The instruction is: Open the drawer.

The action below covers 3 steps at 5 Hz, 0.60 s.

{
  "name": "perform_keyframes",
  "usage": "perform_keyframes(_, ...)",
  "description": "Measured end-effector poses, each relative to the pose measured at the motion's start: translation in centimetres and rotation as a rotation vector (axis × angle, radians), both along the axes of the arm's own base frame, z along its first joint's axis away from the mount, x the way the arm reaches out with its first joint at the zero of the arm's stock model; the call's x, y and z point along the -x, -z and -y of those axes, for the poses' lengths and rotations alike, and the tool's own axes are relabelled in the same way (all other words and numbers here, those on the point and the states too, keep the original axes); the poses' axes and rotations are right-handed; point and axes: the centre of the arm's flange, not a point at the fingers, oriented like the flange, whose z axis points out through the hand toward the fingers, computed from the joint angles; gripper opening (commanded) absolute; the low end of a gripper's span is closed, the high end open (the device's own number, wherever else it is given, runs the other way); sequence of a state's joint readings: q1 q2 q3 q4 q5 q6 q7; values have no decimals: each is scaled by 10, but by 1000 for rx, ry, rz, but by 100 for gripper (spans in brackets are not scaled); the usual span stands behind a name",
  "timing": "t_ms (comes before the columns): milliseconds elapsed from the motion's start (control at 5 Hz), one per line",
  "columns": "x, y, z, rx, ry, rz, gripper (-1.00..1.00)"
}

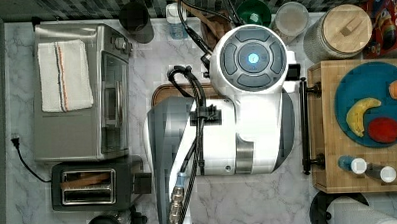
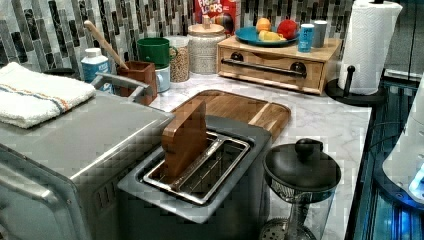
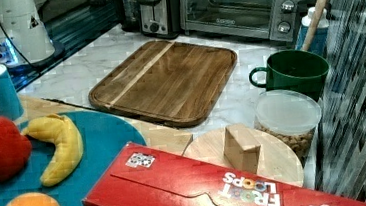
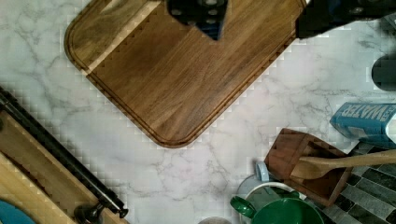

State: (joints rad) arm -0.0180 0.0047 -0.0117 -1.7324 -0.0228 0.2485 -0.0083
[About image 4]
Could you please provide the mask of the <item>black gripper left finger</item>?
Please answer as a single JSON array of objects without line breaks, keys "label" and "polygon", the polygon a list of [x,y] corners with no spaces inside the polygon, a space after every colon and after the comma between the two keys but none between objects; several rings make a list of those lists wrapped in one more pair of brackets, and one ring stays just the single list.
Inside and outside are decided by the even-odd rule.
[{"label": "black gripper left finger", "polygon": [[226,16],[228,0],[166,0],[168,13],[184,25],[193,25],[218,41]]}]

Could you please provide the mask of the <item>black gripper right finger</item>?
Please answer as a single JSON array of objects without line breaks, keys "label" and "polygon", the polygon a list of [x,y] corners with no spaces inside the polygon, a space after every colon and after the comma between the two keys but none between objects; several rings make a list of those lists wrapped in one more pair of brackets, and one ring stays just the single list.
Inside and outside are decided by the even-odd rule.
[{"label": "black gripper right finger", "polygon": [[396,10],[396,0],[310,0],[295,22],[300,39],[321,35],[354,21],[383,18]]}]

